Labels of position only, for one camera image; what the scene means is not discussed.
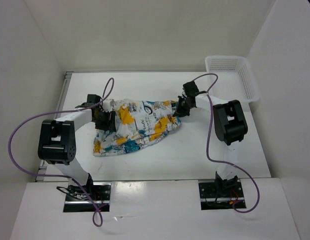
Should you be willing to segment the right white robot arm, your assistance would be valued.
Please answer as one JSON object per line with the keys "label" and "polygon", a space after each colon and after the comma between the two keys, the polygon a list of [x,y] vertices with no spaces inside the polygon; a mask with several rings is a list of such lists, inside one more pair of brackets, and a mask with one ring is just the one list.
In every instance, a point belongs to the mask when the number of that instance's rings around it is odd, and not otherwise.
{"label": "right white robot arm", "polygon": [[248,132],[245,115],[238,100],[224,100],[199,91],[194,81],[183,85],[184,93],[178,97],[174,116],[185,117],[192,108],[208,111],[213,116],[214,132],[217,139],[225,144],[223,159],[215,172],[214,191],[225,197],[235,188],[238,181],[239,148]]}

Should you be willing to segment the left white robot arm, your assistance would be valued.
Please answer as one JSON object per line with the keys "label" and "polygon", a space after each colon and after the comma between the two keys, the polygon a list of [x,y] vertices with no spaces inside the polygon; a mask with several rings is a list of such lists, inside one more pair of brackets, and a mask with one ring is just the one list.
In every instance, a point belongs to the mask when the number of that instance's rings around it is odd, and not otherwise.
{"label": "left white robot arm", "polygon": [[41,124],[38,156],[49,165],[55,166],[68,179],[68,193],[76,193],[84,200],[95,194],[94,182],[76,159],[76,131],[93,122],[98,130],[115,132],[116,112],[109,101],[102,102],[96,94],[89,94],[86,102],[66,111],[66,115]]}

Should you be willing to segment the patterned white yellow teal shorts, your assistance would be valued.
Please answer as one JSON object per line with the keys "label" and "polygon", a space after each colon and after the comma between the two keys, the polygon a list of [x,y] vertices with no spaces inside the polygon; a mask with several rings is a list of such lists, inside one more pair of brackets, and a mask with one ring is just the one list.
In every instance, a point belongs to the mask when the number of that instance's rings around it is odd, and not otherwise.
{"label": "patterned white yellow teal shorts", "polygon": [[177,101],[115,100],[115,132],[96,129],[95,157],[131,154],[157,144],[181,125]]}

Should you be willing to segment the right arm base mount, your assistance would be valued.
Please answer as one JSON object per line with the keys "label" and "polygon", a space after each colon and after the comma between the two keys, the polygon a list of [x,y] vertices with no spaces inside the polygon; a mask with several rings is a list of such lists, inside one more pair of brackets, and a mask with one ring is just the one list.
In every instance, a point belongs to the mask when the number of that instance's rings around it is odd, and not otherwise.
{"label": "right arm base mount", "polygon": [[240,181],[235,186],[225,190],[218,190],[214,180],[198,182],[200,207],[202,211],[232,209],[246,209],[244,192]]}

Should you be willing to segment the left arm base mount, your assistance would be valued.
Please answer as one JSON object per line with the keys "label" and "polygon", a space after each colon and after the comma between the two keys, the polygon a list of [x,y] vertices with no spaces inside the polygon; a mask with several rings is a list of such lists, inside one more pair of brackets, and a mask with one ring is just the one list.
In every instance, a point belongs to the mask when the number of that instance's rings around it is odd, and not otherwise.
{"label": "left arm base mount", "polygon": [[[93,206],[87,195],[78,186],[62,187],[56,189],[65,194],[64,213],[94,212]],[[111,182],[94,182],[91,190],[86,190],[90,198],[94,201],[98,210],[102,213],[110,211]]]}

